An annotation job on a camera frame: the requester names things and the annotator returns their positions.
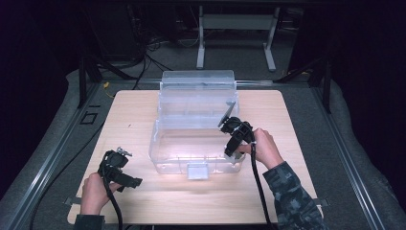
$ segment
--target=wooden table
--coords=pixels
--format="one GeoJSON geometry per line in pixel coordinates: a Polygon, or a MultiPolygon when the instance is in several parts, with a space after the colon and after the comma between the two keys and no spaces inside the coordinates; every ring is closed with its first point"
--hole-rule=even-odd
{"type": "MultiPolygon", "coordinates": [[[[239,118],[274,136],[281,155],[300,177],[304,188],[317,197],[295,130],[281,92],[239,90],[239,118]]],[[[255,224],[265,223],[259,192],[247,154],[238,173],[214,173],[208,180],[188,180],[184,174],[159,174],[148,156],[153,123],[157,118],[158,91],[121,91],[110,108],[99,141],[84,174],[96,172],[104,153],[122,147],[133,153],[124,173],[144,181],[115,197],[124,223],[133,224],[255,224]]],[[[266,171],[258,163],[259,174],[266,171]]],[[[263,176],[261,183],[271,221],[276,222],[274,197],[263,176]]],[[[81,197],[81,186],[78,197],[81,197]]],[[[74,204],[68,221],[74,223],[79,205],[74,204]]],[[[111,203],[101,211],[106,223],[117,222],[111,203]]]]}

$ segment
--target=camouflage sleeve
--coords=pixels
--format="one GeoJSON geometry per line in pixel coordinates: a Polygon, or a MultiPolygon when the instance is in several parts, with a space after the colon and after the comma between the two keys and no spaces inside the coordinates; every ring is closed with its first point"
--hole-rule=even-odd
{"type": "Polygon", "coordinates": [[[102,230],[104,229],[104,216],[77,215],[74,230],[102,230]]]}
{"type": "Polygon", "coordinates": [[[316,203],[286,162],[263,176],[275,197],[279,229],[328,229],[316,203]]]}

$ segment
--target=metal bar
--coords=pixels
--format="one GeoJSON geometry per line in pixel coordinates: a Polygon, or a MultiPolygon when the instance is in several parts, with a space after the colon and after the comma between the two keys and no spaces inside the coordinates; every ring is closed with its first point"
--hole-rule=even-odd
{"type": "Polygon", "coordinates": [[[125,72],[119,70],[117,67],[113,66],[112,64],[108,63],[107,61],[104,61],[94,55],[90,55],[90,58],[92,58],[94,61],[96,61],[98,64],[102,65],[104,68],[108,69],[109,71],[111,71],[112,73],[116,74],[117,76],[123,78],[124,80],[133,80],[136,79],[134,77],[129,76],[128,74],[126,74],[125,72]]]}
{"type": "Polygon", "coordinates": [[[334,139],[339,148],[338,153],[339,153],[341,162],[343,163],[344,169],[347,173],[347,176],[349,177],[351,186],[355,191],[355,194],[358,198],[358,201],[361,205],[364,215],[367,218],[370,228],[371,229],[385,229],[385,226],[383,225],[382,220],[380,219],[380,216],[378,215],[375,207],[373,206],[373,203],[372,203],[370,195],[367,191],[367,188],[365,187],[364,182],[352,161],[350,152],[346,147],[346,144],[341,136],[341,133],[340,133],[337,125],[334,122],[334,119],[332,118],[332,115],[328,114],[324,109],[324,105],[322,103],[323,96],[322,96],[322,93],[320,92],[320,89],[311,88],[311,92],[313,93],[313,96],[315,97],[316,102],[319,105],[320,110],[322,111],[322,113],[327,121],[327,125],[330,128],[331,133],[334,136],[334,139]]]}
{"type": "Polygon", "coordinates": [[[272,14],[205,14],[204,29],[264,30],[272,27],[272,14]]]}
{"type": "Polygon", "coordinates": [[[265,53],[266,63],[268,64],[268,70],[275,72],[277,67],[275,66],[274,57],[272,56],[271,46],[274,42],[275,30],[278,24],[278,16],[280,8],[276,8],[274,15],[272,16],[271,25],[269,27],[268,39],[266,43],[263,43],[263,52],[265,53]]]}
{"type": "Polygon", "coordinates": [[[321,57],[320,57],[320,58],[317,58],[317,59],[314,59],[314,60],[312,60],[310,63],[308,63],[307,65],[305,65],[304,67],[293,71],[292,73],[290,73],[290,74],[284,76],[284,77],[281,78],[281,79],[275,80],[275,82],[277,82],[277,83],[286,83],[286,82],[289,82],[289,81],[293,80],[294,78],[298,77],[299,75],[301,75],[302,72],[304,72],[304,71],[306,71],[306,70],[312,68],[313,66],[315,66],[316,64],[318,64],[319,61],[322,61],[322,60],[323,60],[323,59],[322,59],[321,57]]]}
{"type": "MultiPolygon", "coordinates": [[[[110,83],[134,84],[135,80],[110,80],[110,83]]],[[[159,84],[161,79],[141,79],[142,84],[159,84]]],[[[308,88],[307,82],[278,83],[274,80],[236,80],[237,87],[296,87],[308,88]]]]}
{"type": "Polygon", "coordinates": [[[199,50],[197,52],[196,69],[203,69],[204,66],[204,28],[203,28],[203,7],[199,7],[199,50]]]}

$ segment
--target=person's right hand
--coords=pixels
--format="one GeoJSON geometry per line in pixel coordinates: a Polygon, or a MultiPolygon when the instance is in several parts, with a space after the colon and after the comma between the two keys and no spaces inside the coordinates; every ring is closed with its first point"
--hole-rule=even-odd
{"type": "MultiPolygon", "coordinates": [[[[269,134],[267,130],[257,128],[254,131],[256,139],[256,158],[265,167],[270,170],[283,162],[283,159],[275,144],[274,138],[269,134]]],[[[241,145],[237,148],[237,151],[243,151],[251,153],[251,145],[241,145]]]]}
{"type": "MultiPolygon", "coordinates": [[[[110,183],[109,187],[111,192],[114,193],[122,185],[110,183]]],[[[89,178],[84,180],[82,187],[80,213],[82,215],[99,215],[102,207],[109,200],[102,178],[97,172],[91,173],[89,178]]]]}

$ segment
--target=black cable on floor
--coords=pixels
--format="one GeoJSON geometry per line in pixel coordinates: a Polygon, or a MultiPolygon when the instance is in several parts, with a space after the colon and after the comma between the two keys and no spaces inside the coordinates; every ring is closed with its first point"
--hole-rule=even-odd
{"type": "Polygon", "coordinates": [[[140,82],[140,79],[143,77],[143,74],[146,71],[146,66],[147,66],[147,61],[146,61],[146,57],[144,57],[143,71],[141,71],[140,75],[138,76],[137,80],[135,81],[135,84],[132,87],[132,90],[134,90],[138,86],[138,83],[140,82]]]}
{"type": "Polygon", "coordinates": [[[165,66],[164,64],[162,64],[162,63],[159,62],[158,60],[156,60],[156,59],[152,58],[151,56],[149,56],[148,54],[146,54],[146,56],[147,56],[149,59],[151,59],[152,62],[153,62],[156,66],[161,65],[162,67],[166,68],[167,70],[173,71],[172,69],[170,69],[169,67],[165,66]]]}
{"type": "Polygon", "coordinates": [[[38,202],[34,206],[33,214],[31,215],[30,230],[34,229],[34,219],[35,219],[36,213],[38,212],[39,204],[41,203],[44,196],[48,193],[51,186],[60,177],[60,175],[66,170],[66,168],[68,168],[68,166],[81,154],[81,152],[84,150],[84,148],[86,148],[87,145],[89,145],[89,143],[93,140],[93,138],[96,136],[96,134],[98,134],[98,132],[102,129],[103,126],[104,126],[104,122],[101,123],[101,125],[98,127],[96,132],[90,137],[90,139],[84,144],[84,146],[75,154],[75,156],[62,168],[62,170],[59,171],[59,173],[55,176],[55,178],[47,185],[45,190],[42,192],[41,196],[39,197],[38,202]]]}

